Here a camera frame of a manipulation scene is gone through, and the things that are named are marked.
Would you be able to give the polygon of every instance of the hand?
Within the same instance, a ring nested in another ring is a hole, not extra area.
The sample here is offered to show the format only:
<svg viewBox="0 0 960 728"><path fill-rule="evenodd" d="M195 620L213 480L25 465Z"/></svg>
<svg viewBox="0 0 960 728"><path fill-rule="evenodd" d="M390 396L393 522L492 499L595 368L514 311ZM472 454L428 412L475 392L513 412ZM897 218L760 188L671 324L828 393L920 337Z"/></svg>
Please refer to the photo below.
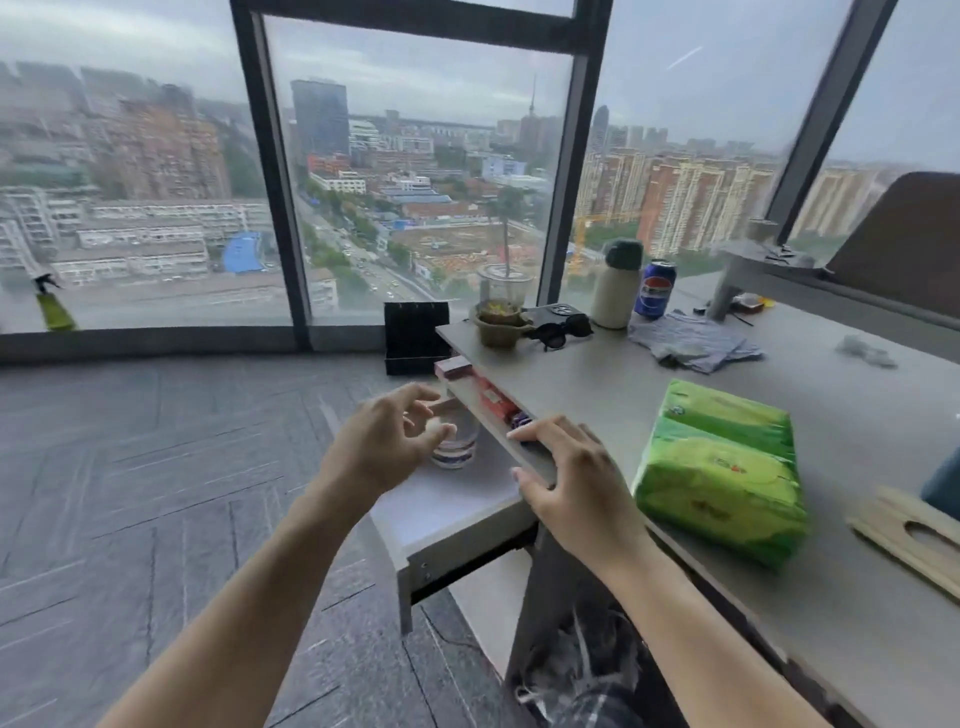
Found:
<svg viewBox="0 0 960 728"><path fill-rule="evenodd" d="M539 440L553 453L552 491L522 468L514 468L514 478L557 542L601 581L650 541L623 475L589 427L559 415L518 427L507 437Z"/></svg>
<svg viewBox="0 0 960 728"><path fill-rule="evenodd" d="M332 499L334 508L359 521L456 432L454 425L430 421L427 402L439 398L411 382L362 402L326 451L307 494Z"/></svg>

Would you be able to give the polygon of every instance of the gray carpet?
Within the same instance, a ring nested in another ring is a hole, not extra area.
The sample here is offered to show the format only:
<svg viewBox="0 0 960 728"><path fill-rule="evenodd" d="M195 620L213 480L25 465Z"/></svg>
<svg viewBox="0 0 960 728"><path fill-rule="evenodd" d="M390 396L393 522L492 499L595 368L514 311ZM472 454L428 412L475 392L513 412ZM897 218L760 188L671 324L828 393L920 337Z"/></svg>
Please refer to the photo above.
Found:
<svg viewBox="0 0 960 728"><path fill-rule="evenodd" d="M0 728L93 725L276 526L376 356L0 370ZM514 725L446 591L396 605L351 536L268 726Z"/></svg>

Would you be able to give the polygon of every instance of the black sunglasses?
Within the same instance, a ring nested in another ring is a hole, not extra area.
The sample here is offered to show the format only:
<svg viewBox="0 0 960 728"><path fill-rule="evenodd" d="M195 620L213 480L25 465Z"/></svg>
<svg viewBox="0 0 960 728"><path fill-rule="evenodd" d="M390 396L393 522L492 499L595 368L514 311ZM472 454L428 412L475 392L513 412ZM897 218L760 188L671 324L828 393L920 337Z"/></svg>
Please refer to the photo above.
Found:
<svg viewBox="0 0 960 728"><path fill-rule="evenodd" d="M593 329L590 327L590 319L587 314L575 313L567 316L566 319L559 324L554 322L540 324L532 331L527 331L523 335L528 339L536 339L542 342L543 350L548 352L555 349L562 349L566 344L567 334L576 336L577 338L583 338L590 336L592 333Z"/></svg>

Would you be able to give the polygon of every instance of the window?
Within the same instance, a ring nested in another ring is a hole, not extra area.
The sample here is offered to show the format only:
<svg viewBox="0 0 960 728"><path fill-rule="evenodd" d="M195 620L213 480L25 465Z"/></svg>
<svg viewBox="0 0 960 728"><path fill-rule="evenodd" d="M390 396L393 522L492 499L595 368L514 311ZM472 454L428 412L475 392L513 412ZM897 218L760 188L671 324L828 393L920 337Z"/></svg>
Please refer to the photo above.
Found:
<svg viewBox="0 0 960 728"><path fill-rule="evenodd" d="M584 310L604 244L680 276L763 214L849 4L616 0L561 298Z"/></svg>
<svg viewBox="0 0 960 728"><path fill-rule="evenodd" d="M796 250L826 264L898 177L960 172L958 25L956 6L897 4L790 232Z"/></svg>
<svg viewBox="0 0 960 728"><path fill-rule="evenodd" d="M570 57L275 17L267 33L315 321L380 322L390 301L460 315L507 255L536 297Z"/></svg>
<svg viewBox="0 0 960 728"><path fill-rule="evenodd" d="M0 4L0 329L289 324L227 0Z"/></svg>

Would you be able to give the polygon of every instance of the street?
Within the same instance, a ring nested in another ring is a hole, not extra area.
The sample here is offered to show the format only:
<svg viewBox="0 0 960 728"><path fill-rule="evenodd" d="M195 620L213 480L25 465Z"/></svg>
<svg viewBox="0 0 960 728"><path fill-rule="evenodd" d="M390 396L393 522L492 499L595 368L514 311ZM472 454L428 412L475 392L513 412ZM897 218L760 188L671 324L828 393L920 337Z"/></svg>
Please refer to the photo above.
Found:
<svg viewBox="0 0 960 728"><path fill-rule="evenodd" d="M356 245L349 239L348 235L334 229L300 195L296 195L294 199L297 201L297 213L301 220L313 225L321 240L343 251L344 255L350 259L350 266L363 276L373 295L380 301L398 303L401 301L438 300L425 286L408 281L397 271L376 262L374 254Z"/></svg>

